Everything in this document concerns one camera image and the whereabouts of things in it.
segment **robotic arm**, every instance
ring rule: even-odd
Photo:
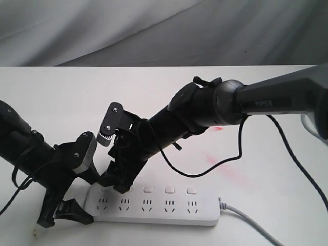
[[[148,124],[165,148],[211,126],[238,125],[246,115],[297,113],[307,114],[319,135],[328,138],[328,64],[249,86],[236,80],[206,82],[195,77]],[[112,103],[97,138],[108,146],[113,129],[119,133],[109,152],[115,162],[109,164],[98,183],[114,186],[121,193],[130,189],[147,160],[159,152],[145,120],[130,115],[121,105]]]
[[[158,153],[157,144],[163,149],[171,144],[179,149],[179,139],[199,135],[210,126],[238,125],[247,115],[292,113],[307,114],[319,135],[328,139],[328,64],[249,86],[236,80],[207,82],[195,77],[149,120],[113,102],[97,141],[93,133],[84,132],[75,142],[53,148],[40,133],[31,131],[13,108],[0,101],[0,156],[14,165],[15,185],[20,169],[47,189],[40,225],[51,227],[55,218],[88,224],[93,222],[92,216],[75,199],[63,201],[75,178],[113,186],[124,193],[148,159]],[[99,176],[92,161],[97,142],[108,146],[113,137],[109,155],[115,161]],[[23,190],[27,185],[17,187]]]

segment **red mark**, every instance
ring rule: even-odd
[[[202,152],[202,154],[205,155],[206,162],[211,164],[211,165],[215,165],[219,162],[219,160],[215,156],[213,156],[209,153]],[[250,186],[249,181],[245,177],[241,176],[231,166],[229,167],[228,165],[229,164],[226,163],[226,164],[222,164],[221,166],[218,166],[217,171],[220,174],[222,174],[223,176],[225,176],[225,177],[231,179],[232,181],[236,182],[240,186],[249,187]]]
[[[218,131],[222,131],[223,127],[211,127],[211,132],[218,132]]]
[[[215,165],[218,163],[217,159],[214,156],[207,154],[205,152],[203,152],[203,154],[205,155],[206,162],[208,162],[209,164]]]

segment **power switch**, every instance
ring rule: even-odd
[[[144,191],[145,193],[152,193],[152,192],[154,191],[154,187],[152,187],[152,186],[145,186],[145,187],[143,188],[143,191]]]
[[[187,194],[195,195],[197,190],[195,188],[187,188]]]
[[[174,187],[165,187],[165,193],[173,194],[175,192]]]

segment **gray fabric backdrop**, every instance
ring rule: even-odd
[[[328,61],[326,0],[0,0],[0,66]]]

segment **white table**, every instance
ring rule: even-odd
[[[305,66],[190,68],[0,68],[0,99],[10,104],[49,144],[75,141],[80,133],[97,133],[110,102],[151,117],[193,76],[237,79],[245,84],[286,74]],[[301,126],[299,115],[277,116],[300,162],[328,194],[327,147]],[[181,152],[166,149],[174,165],[199,173],[216,160],[237,153],[238,126],[209,129],[181,140]],[[102,173],[109,162],[99,146],[94,162]],[[15,188],[13,166],[0,159],[0,204]],[[273,123],[253,116],[243,131],[243,158],[205,177],[188,179],[173,172],[160,155],[150,159],[136,182],[211,186],[228,204],[255,219],[285,245],[327,245],[328,216],[319,195],[288,155]],[[76,180],[67,198],[82,202],[88,185]],[[56,221],[35,227],[44,189],[34,183],[21,192],[0,218],[1,245],[270,245],[248,224],[223,213],[213,228],[96,222],[85,226]]]

